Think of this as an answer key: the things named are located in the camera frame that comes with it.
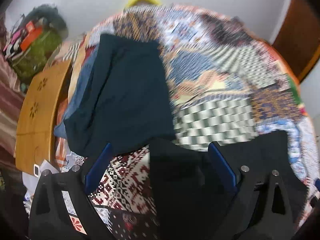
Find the black pants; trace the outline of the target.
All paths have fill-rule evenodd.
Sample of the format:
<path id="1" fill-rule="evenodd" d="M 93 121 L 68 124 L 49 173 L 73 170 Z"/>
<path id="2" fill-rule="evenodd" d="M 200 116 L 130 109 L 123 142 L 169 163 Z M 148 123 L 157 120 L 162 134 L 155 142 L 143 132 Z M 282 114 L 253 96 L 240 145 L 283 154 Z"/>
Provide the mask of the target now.
<path id="1" fill-rule="evenodd" d="M 285 131 L 220 146 L 241 173 L 227 192 L 208 155 L 164 139 L 149 144 L 161 239 L 290 239 L 308 189 L 289 163 Z"/>

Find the blue denim garment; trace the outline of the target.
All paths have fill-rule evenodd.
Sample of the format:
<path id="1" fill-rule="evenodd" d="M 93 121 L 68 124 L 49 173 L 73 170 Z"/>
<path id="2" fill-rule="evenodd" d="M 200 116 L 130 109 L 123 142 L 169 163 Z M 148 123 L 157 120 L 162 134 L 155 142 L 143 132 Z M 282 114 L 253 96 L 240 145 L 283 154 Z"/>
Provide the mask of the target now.
<path id="1" fill-rule="evenodd" d="M 68 106 L 62 115 L 60 123 L 57 124 L 54 128 L 54 135 L 56 137 L 67 139 L 65 120 L 69 119 L 80 106 L 82 97 L 84 96 L 84 92 L 93 68 L 93 63 L 95 62 L 95 59 L 97 57 L 98 48 L 99 46 L 96 46 L 92 50 L 92 52 L 89 54 L 89 57 L 84 61 L 83 65 L 81 66 L 80 73 L 75 83 L 74 92 L 71 96 L 71 100 L 68 103 Z"/>

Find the wooden board with paw cutouts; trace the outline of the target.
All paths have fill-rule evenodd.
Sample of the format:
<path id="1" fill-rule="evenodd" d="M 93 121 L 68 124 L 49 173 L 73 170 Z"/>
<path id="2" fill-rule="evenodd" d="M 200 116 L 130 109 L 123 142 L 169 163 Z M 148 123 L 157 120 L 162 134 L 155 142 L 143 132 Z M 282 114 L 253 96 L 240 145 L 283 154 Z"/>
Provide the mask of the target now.
<path id="1" fill-rule="evenodd" d="M 16 131 L 16 167 L 34 174 L 44 160 L 54 164 L 54 126 L 59 98 L 71 60 L 35 75 L 24 98 Z"/>

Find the patchwork patterned bedspread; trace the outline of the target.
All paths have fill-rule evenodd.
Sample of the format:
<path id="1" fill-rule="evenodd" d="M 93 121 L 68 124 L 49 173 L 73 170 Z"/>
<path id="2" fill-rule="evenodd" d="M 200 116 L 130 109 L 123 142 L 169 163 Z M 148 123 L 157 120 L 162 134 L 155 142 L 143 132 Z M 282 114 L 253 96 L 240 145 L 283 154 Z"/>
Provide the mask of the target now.
<path id="1" fill-rule="evenodd" d="M 289 140 L 289 163 L 308 192 L 299 229 L 310 216 L 313 181 L 319 176 L 313 124 L 298 84 L 281 56 L 253 38 L 235 17 L 197 7 L 146 5 L 125 9 L 91 31 L 63 42 L 55 62 L 71 60 L 68 95 L 57 110 L 60 123 L 81 66 L 102 34 L 161 46 L 178 141 L 203 150 L 209 139 L 222 144 L 251 140 L 277 130 Z"/>

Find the dark teal folded garment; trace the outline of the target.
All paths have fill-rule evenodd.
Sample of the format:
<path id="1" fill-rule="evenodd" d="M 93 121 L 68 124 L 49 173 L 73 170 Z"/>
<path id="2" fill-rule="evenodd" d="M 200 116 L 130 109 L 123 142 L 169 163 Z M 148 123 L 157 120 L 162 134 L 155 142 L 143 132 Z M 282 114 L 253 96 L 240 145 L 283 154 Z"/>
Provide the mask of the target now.
<path id="1" fill-rule="evenodd" d="M 150 139 L 175 138 L 163 63 L 156 41 L 100 37 L 80 106 L 65 120 L 69 148 L 78 155 L 131 152 Z"/>

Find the striped pink curtain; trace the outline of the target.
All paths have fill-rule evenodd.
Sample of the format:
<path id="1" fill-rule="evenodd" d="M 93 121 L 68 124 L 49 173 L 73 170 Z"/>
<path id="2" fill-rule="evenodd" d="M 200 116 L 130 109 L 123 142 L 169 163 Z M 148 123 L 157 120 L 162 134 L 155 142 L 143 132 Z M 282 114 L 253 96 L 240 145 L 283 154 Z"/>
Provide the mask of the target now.
<path id="1" fill-rule="evenodd" d="M 15 165 L 16 130 L 24 100 L 16 72 L 1 53 L 1 162 Z"/>

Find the green patterned bag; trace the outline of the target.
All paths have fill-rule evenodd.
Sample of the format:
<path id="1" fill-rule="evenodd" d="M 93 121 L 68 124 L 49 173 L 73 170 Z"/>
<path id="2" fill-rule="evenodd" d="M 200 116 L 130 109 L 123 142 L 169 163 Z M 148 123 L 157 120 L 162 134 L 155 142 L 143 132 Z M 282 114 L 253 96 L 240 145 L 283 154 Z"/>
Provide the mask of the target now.
<path id="1" fill-rule="evenodd" d="M 53 29 L 42 33 L 18 58 L 9 60 L 11 68 L 22 83 L 31 83 L 32 78 L 43 70 L 54 50 L 61 44 L 60 35 Z"/>

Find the orange box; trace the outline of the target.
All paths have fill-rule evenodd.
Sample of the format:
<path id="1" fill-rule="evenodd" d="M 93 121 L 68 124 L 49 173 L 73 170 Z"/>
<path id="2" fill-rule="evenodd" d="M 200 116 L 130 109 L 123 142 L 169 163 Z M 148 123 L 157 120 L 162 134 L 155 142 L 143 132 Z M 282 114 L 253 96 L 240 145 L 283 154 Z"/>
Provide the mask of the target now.
<path id="1" fill-rule="evenodd" d="M 26 51 L 28 47 L 42 34 L 43 28 L 42 26 L 37 27 L 35 24 L 33 24 L 32 21 L 29 21 L 26 24 L 26 30 L 27 30 L 27 35 L 26 37 L 22 40 L 20 44 L 20 48 L 22 51 Z"/>

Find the grey plush toy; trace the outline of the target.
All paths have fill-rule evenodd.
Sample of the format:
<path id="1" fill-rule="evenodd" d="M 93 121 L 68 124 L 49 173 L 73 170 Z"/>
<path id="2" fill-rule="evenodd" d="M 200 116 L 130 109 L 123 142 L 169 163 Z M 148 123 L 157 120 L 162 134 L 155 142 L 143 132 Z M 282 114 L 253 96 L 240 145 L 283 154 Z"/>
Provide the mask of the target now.
<path id="1" fill-rule="evenodd" d="M 30 12 L 30 15 L 31 19 L 35 21 L 43 19 L 42 23 L 45 26 L 55 29 L 63 40 L 68 37 L 67 24 L 59 14 L 57 7 L 49 4 L 42 4 L 38 7 L 35 7 Z"/>

